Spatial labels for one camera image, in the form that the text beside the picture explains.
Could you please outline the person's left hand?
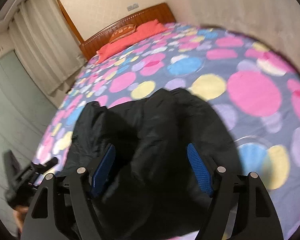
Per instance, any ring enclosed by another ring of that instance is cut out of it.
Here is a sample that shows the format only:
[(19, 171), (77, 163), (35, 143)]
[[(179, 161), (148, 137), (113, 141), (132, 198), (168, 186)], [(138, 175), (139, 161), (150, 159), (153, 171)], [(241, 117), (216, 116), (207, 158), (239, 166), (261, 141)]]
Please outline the person's left hand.
[(20, 233), (23, 231), (24, 221), (28, 210), (29, 208), (27, 206), (20, 205), (13, 209), (13, 217)]

